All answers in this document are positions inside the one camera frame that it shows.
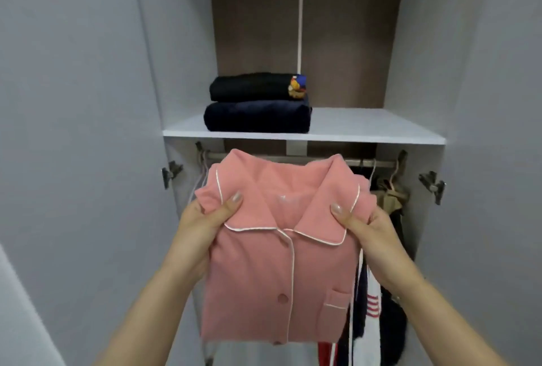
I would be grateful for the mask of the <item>person's left hand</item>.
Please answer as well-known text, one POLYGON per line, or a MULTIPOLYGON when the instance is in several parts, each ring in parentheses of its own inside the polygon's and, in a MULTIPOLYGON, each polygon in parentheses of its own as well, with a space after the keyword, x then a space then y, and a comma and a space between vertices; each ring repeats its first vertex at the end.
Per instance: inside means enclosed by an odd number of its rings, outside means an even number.
POLYGON ((207 212, 198 199, 187 205, 166 254, 163 266, 184 285, 193 286, 207 271, 209 251, 221 228, 208 224, 207 215, 211 212, 207 212))

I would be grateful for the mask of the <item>person's right hand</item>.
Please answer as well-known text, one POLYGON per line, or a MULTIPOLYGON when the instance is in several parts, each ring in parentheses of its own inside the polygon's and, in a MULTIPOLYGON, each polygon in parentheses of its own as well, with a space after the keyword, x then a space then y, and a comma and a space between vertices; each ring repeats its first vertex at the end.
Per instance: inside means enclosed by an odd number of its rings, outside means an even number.
POLYGON ((376 280, 396 296, 403 296, 423 277, 403 247, 389 215, 376 207, 366 235, 354 235, 376 280))

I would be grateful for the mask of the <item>pink pajama shirt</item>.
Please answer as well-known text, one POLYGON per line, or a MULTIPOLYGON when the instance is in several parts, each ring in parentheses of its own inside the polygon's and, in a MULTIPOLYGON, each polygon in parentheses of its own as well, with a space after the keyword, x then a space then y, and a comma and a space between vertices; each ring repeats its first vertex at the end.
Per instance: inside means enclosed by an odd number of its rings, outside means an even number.
POLYGON ((368 180, 339 154, 295 165, 234 149, 195 196, 209 213, 238 192, 210 250, 203 342, 338 342, 361 252, 330 205, 367 221, 368 180))

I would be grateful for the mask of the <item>person's right forearm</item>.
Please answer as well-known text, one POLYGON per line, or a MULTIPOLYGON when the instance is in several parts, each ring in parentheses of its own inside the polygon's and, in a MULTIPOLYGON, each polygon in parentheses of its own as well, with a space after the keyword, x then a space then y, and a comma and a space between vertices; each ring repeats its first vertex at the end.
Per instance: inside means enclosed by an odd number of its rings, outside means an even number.
POLYGON ((509 366, 426 279, 390 287, 433 366, 509 366))

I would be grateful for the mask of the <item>person's left forearm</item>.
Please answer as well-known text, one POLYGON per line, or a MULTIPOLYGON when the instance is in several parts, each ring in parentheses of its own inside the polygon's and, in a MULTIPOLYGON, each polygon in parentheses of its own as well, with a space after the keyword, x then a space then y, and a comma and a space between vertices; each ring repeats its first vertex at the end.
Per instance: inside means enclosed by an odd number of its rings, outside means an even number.
POLYGON ((189 295, 207 270, 164 264, 141 290, 93 366, 166 366, 189 295))

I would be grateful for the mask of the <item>beige clothes hanger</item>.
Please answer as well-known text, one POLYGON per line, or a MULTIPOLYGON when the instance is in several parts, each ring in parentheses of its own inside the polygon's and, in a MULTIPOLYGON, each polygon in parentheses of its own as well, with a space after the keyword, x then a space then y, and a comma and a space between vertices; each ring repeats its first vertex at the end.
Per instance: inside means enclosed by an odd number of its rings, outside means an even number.
POLYGON ((404 159, 396 159, 395 166, 389 177, 379 177, 376 186, 371 189, 371 194, 376 196, 377 206, 388 215, 402 210, 408 203, 410 195, 404 186, 399 183, 399 178, 404 172, 404 159))

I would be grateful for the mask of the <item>metal door hinge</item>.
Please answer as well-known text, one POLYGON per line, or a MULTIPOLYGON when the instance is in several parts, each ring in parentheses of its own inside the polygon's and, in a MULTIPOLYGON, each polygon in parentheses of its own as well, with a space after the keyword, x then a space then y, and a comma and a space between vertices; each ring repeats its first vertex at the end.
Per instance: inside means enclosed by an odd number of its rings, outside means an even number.
POLYGON ((168 190, 171 181, 173 181, 184 169, 184 165, 172 160, 168 162, 168 166, 161 169, 164 189, 168 190))
POLYGON ((435 200, 436 205, 441 205, 444 191, 446 189, 446 183, 438 179, 436 171, 423 172, 418 175, 418 180, 422 183, 424 188, 429 191, 435 200))

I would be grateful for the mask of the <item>white wardrobe shelf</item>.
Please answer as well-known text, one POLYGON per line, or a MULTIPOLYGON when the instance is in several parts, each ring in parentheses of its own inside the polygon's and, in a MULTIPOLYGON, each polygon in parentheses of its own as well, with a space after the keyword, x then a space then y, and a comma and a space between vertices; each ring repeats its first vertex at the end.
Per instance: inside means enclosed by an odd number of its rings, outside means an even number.
POLYGON ((171 138, 234 138, 305 142, 445 145, 446 138, 385 109, 315 108, 306 134, 209 131, 203 113, 162 131, 171 138))

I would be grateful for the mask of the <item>folded navy blue garment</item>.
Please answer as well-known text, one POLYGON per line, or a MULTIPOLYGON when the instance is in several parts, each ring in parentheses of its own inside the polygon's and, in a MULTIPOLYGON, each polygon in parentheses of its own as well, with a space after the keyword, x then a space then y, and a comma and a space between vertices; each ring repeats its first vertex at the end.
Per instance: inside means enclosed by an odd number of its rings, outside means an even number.
POLYGON ((213 132, 308 133, 312 111, 305 100, 214 102, 203 118, 213 132))

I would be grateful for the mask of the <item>dark navy hanging garment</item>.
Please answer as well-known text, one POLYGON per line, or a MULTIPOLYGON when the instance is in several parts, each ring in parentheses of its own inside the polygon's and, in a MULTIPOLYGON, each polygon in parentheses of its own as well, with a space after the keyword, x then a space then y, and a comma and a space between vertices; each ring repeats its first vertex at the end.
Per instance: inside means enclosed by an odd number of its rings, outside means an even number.
POLYGON ((396 366, 405 347, 407 317, 392 294, 381 286, 381 366, 396 366))

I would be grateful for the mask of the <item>white striped hanging garment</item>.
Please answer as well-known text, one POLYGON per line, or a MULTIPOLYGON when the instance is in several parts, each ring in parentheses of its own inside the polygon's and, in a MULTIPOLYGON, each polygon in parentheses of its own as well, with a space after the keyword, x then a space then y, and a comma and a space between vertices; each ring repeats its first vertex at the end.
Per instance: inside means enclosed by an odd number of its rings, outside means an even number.
POLYGON ((359 253, 349 307, 348 366, 381 366, 381 285, 359 253))

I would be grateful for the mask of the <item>folded black garment with patch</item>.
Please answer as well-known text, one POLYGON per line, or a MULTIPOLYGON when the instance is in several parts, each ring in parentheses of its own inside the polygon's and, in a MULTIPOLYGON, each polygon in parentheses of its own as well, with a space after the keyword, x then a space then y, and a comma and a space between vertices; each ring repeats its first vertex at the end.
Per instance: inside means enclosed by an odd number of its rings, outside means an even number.
POLYGON ((210 85, 213 102, 250 102, 257 100, 303 100, 307 77, 289 73, 250 73, 218 76, 210 85))

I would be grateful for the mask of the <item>grey wardrobe door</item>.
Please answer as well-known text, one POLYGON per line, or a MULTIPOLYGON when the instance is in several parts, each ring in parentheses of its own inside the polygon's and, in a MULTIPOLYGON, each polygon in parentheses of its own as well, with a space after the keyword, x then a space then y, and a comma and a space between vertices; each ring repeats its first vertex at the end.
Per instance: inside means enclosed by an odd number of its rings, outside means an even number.
POLYGON ((542 0, 484 0, 416 255, 513 366, 542 366, 542 0))
POLYGON ((91 366, 177 226, 143 0, 0 0, 0 245, 91 366))

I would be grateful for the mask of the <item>wooden clothes rail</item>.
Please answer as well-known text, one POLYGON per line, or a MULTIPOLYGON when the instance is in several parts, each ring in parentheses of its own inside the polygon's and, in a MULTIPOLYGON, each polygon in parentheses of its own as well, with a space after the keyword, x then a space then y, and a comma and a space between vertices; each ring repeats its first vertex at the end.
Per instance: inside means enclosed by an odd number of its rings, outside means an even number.
MULTIPOLYGON (((209 150, 200 150, 200 156, 203 161, 209 162, 220 162, 222 161, 228 153, 225 152, 213 152, 209 150)), ((326 158, 324 157, 303 157, 303 156, 272 156, 272 155, 252 155, 253 157, 265 159, 269 162, 274 163, 283 163, 283 164, 295 164, 295 165, 304 165, 309 162, 322 161, 326 158)), ((366 167, 366 168, 386 168, 392 169, 396 166, 396 161, 382 161, 376 159, 360 159, 360 158, 345 158, 343 160, 348 166, 355 167, 366 167)))

